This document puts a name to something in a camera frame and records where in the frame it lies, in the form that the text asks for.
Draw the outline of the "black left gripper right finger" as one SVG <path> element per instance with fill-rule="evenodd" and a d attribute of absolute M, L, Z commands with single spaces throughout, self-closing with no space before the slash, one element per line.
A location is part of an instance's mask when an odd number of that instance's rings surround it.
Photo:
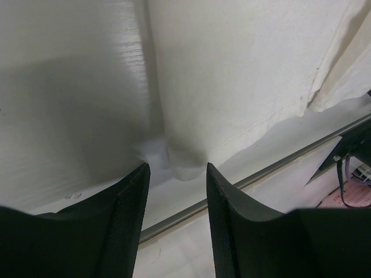
<path fill-rule="evenodd" d="M 369 277 L 370 210 L 280 213 L 206 170 L 217 277 Z"/>

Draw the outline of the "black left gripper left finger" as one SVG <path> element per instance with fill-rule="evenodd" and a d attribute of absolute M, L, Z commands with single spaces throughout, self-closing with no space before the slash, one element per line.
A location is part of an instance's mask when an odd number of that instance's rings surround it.
<path fill-rule="evenodd" d="M 57 213 L 1 208 L 2 277 L 132 277 L 150 166 Z"/>

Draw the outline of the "white t shirt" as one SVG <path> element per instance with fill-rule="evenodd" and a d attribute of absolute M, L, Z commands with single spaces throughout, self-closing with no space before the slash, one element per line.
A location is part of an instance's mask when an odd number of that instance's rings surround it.
<path fill-rule="evenodd" d="M 369 1 L 147 1 L 169 166 L 255 173 L 370 102 Z"/>

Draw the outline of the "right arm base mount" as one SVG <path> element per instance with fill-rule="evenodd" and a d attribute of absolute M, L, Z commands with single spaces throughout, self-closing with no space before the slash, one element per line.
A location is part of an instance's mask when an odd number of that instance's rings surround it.
<path fill-rule="evenodd" d="M 370 114 L 340 137 L 308 184 L 325 190 L 319 208 L 370 209 Z"/>

